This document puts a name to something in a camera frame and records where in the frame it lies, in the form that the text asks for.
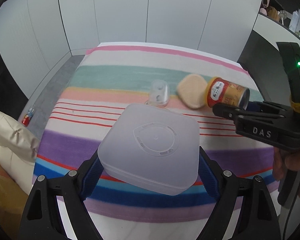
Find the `person right hand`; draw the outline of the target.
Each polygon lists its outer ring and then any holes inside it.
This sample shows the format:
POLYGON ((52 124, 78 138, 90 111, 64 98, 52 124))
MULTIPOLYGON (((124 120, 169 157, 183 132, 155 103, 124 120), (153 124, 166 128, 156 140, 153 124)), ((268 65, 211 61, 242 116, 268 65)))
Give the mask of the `person right hand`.
POLYGON ((279 148, 274 148, 273 177, 277 181, 284 177, 286 170, 300 171, 300 152, 287 155, 285 158, 282 157, 282 152, 279 148))

